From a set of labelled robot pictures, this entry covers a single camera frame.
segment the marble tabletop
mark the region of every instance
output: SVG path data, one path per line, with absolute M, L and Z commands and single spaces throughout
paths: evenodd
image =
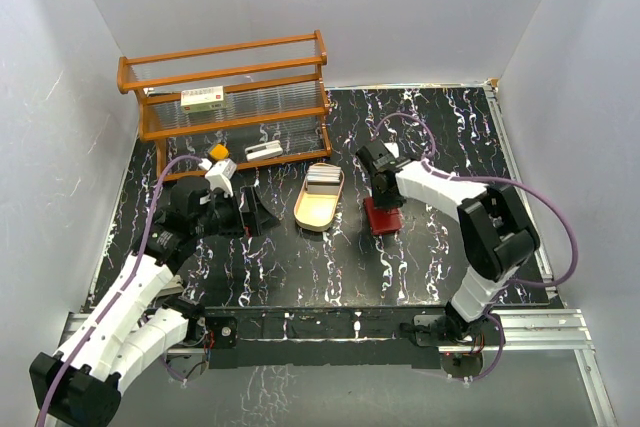
M 463 175 L 509 176 L 496 124 L 482 87 L 333 90 L 328 129 L 333 154 L 326 160 L 345 174 L 333 225 L 324 233 L 300 229 L 293 207 L 309 165 L 290 163 L 237 173 L 234 188 L 254 185 L 280 225 L 261 237 L 212 237 L 198 245 L 180 275 L 185 294 L 207 307 L 366 307 L 442 305 L 468 265 L 457 222 L 416 201 L 402 208 L 403 228 L 374 236 L 362 207 L 369 180 L 355 158 L 376 123 L 392 112 L 424 120 L 432 129 L 440 169 Z M 418 156 L 426 134 L 398 118 L 382 130 L 401 152 Z M 180 146 L 169 144 L 171 155 Z M 95 288 L 85 310 L 105 294 L 122 268 L 132 239 L 143 228 L 155 184 L 153 143 L 135 146 Z M 164 189 L 162 202 L 170 184 Z M 540 280 L 532 259 L 518 277 Z M 542 289 L 511 287 L 507 304 L 546 304 Z

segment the red sponge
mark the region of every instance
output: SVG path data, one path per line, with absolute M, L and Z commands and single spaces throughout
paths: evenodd
M 367 212 L 373 235 L 393 234 L 402 228 L 398 209 L 376 209 L 373 206 L 373 198 L 367 197 L 364 199 L 364 210 Z

